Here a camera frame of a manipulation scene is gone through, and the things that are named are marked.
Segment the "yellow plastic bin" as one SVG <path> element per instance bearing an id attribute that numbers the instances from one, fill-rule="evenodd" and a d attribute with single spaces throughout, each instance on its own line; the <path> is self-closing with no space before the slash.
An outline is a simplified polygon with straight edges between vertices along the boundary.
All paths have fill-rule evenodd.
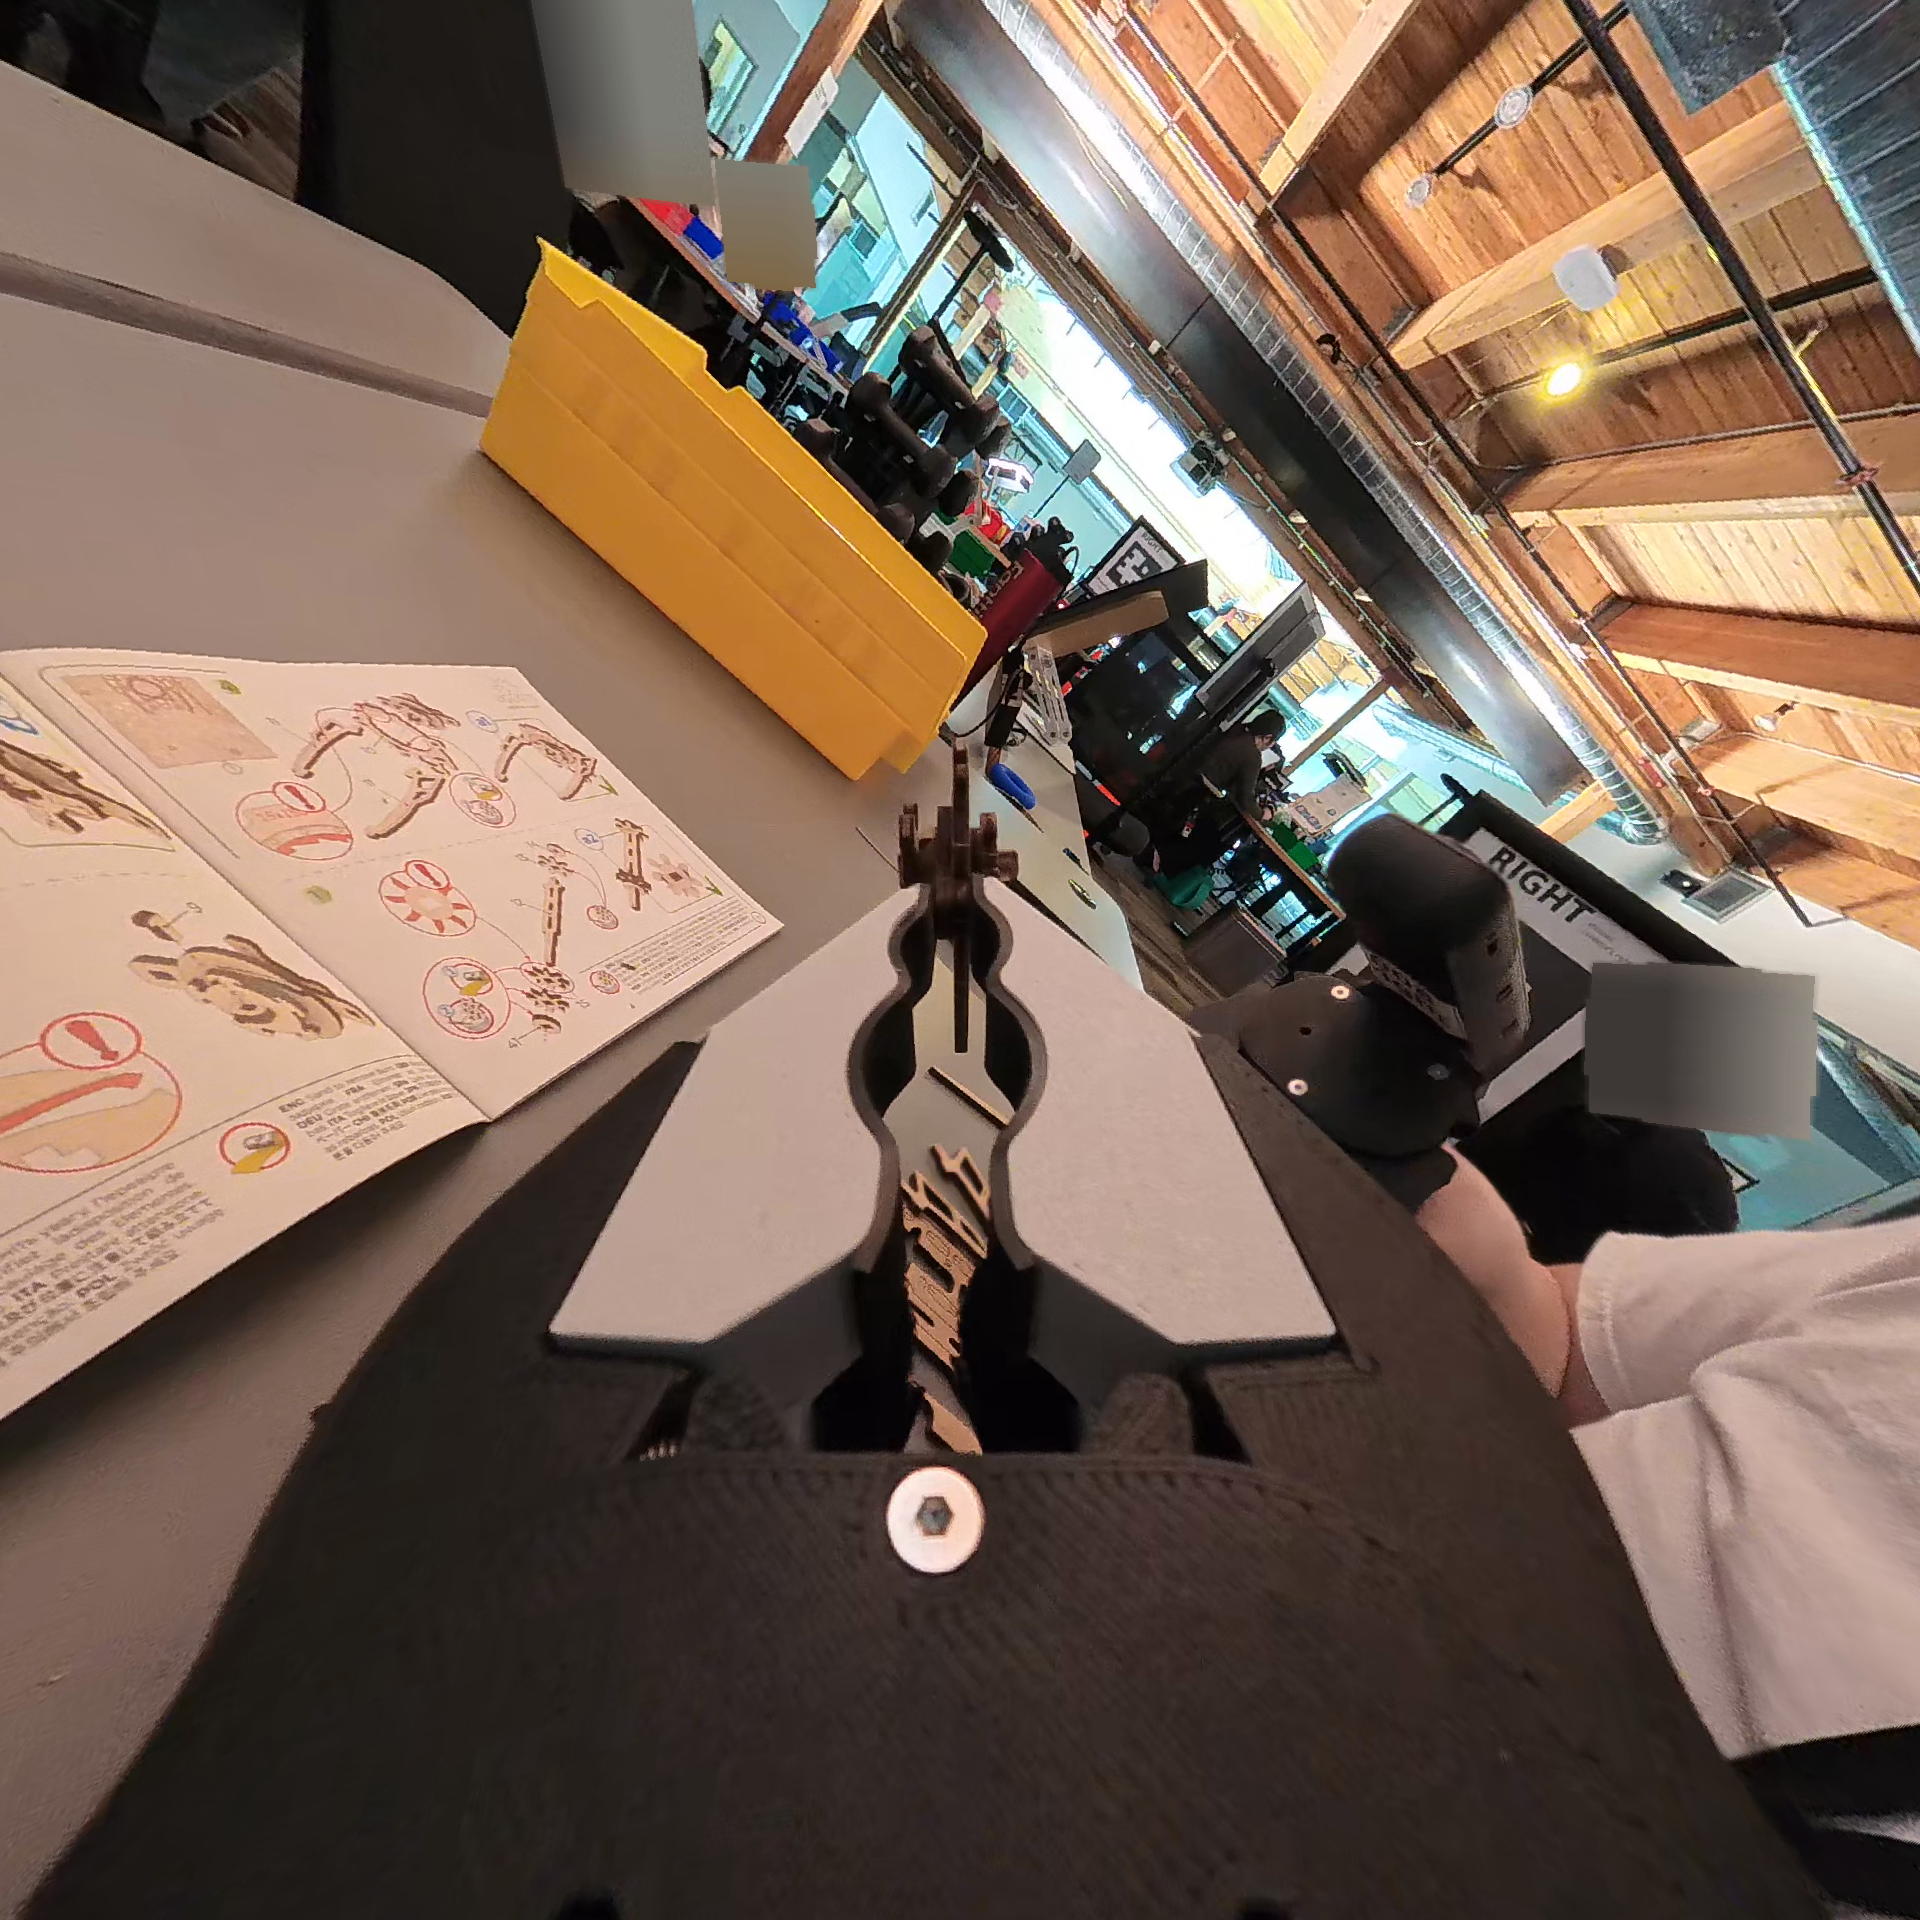
<path id="1" fill-rule="evenodd" d="M 704 348 L 542 243 L 480 448 L 844 778 L 910 774 L 985 640 Z"/>

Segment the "white t-shirt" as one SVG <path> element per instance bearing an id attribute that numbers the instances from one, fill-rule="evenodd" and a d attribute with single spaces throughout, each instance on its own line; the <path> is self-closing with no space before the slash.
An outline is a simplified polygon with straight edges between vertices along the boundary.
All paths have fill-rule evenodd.
<path id="1" fill-rule="evenodd" d="M 1886 1768 L 1833 1834 L 1915 1843 L 1919 1233 L 1600 1240 L 1554 1273 L 1575 1442 L 1729 1760 Z"/>

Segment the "black and white marker board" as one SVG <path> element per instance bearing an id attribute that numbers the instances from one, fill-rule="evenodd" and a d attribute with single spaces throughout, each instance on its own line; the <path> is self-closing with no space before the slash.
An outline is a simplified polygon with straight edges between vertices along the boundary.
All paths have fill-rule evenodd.
<path id="1" fill-rule="evenodd" d="M 1148 520 L 1136 518 L 1108 553 L 1078 584 L 1080 598 L 1159 592 L 1168 614 L 1193 615 L 1211 607 L 1207 560 L 1187 560 Z"/>

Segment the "assembly instruction booklet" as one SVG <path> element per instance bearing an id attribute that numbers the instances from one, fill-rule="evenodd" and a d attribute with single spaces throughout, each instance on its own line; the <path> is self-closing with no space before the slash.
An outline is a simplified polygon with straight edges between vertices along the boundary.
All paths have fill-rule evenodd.
<path id="1" fill-rule="evenodd" d="M 779 932 L 521 673 L 2 686 L 2 1414 Z"/>

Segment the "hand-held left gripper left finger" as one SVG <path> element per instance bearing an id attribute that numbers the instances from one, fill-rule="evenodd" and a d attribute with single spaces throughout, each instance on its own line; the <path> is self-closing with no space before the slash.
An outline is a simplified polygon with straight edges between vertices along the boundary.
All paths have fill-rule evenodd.
<path id="1" fill-rule="evenodd" d="M 665 1361 L 775 1411 L 899 1411 L 902 1150 L 918 1078 L 922 894 L 906 890 L 724 1018 L 698 1048 L 548 1335 Z"/>

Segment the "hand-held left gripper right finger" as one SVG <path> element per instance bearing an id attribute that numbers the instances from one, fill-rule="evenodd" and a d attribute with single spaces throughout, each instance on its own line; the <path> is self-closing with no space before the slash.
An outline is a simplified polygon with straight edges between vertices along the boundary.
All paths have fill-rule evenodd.
<path id="1" fill-rule="evenodd" d="M 1027 1356 L 1095 1416 L 1127 1377 L 1323 1359 L 1335 1320 L 1188 1024 L 1004 881 L 980 1060 L 1012 1118 L 993 1223 Z"/>

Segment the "person's right forearm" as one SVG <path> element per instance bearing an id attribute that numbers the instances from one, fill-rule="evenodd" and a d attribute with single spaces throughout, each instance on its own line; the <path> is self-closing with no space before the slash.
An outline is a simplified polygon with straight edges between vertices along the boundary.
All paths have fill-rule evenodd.
<path id="1" fill-rule="evenodd" d="M 1432 1244 L 1455 1265 L 1526 1356 L 1569 1427 L 1595 1425 L 1610 1409 L 1579 1344 L 1579 1265 L 1545 1265 L 1498 1188 L 1447 1150 L 1452 1178 L 1415 1212 Z"/>

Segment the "rack of black dumbbells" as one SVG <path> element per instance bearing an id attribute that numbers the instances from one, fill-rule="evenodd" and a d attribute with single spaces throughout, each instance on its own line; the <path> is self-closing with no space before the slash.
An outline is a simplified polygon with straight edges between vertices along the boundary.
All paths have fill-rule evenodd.
<path id="1" fill-rule="evenodd" d="M 791 438 L 912 560 L 943 575 L 952 523 L 976 504 L 978 464 L 1002 454 L 1010 426 L 995 400 L 974 396 L 944 332 L 927 323 L 906 335 L 891 376 L 859 376 Z"/>

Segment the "black computer monitor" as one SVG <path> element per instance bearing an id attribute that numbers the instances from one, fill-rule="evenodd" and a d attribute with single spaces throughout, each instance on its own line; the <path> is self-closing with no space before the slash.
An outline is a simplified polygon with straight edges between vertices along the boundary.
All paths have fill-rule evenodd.
<path id="1" fill-rule="evenodd" d="M 1296 584 L 1239 649 L 1198 686 L 1198 710 L 1219 728 L 1239 723 L 1279 679 L 1318 649 L 1323 635 L 1323 617 L 1311 585 Z"/>

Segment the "round wooden model assembly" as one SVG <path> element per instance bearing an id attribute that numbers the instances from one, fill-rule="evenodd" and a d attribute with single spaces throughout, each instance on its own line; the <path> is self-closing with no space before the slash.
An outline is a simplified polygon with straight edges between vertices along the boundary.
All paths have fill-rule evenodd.
<path id="1" fill-rule="evenodd" d="M 1002 991 L 1015 935 L 1004 908 L 1020 906 L 1017 855 L 1000 841 L 996 811 L 974 804 L 966 748 L 952 751 L 950 800 L 930 826 L 906 804 L 899 839 L 902 882 L 923 906 L 910 930 L 929 937 L 934 983 L 952 996 L 940 1032 L 923 1011 L 912 1015 L 919 1082 L 978 1121 L 971 1138 L 918 1108 L 906 1118 L 896 1222 L 912 1377 L 927 1447 L 980 1456 L 990 1442 L 1020 1434 L 1017 1386 L 1032 1320 L 1007 1171 L 1036 1080 L 1020 1011 Z"/>

